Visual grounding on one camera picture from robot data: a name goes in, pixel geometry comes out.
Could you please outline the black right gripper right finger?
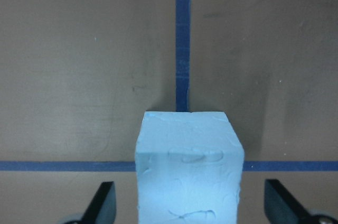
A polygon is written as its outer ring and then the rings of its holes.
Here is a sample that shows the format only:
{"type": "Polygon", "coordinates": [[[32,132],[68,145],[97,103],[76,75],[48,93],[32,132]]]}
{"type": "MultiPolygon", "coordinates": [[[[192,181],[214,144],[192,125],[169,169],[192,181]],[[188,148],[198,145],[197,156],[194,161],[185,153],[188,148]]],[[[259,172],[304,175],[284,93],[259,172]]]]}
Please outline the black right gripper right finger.
{"type": "Polygon", "coordinates": [[[314,223],[314,218],[277,179],[266,179],[264,212],[269,223],[314,223]]]}

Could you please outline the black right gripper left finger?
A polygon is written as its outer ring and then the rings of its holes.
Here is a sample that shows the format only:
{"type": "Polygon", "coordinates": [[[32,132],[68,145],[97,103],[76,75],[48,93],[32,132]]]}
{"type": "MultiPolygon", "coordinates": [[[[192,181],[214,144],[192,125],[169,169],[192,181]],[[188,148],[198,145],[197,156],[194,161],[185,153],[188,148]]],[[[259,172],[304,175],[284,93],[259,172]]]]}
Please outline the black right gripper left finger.
{"type": "Polygon", "coordinates": [[[114,223],[116,218],[115,184],[103,182],[84,212],[80,223],[114,223]]]}

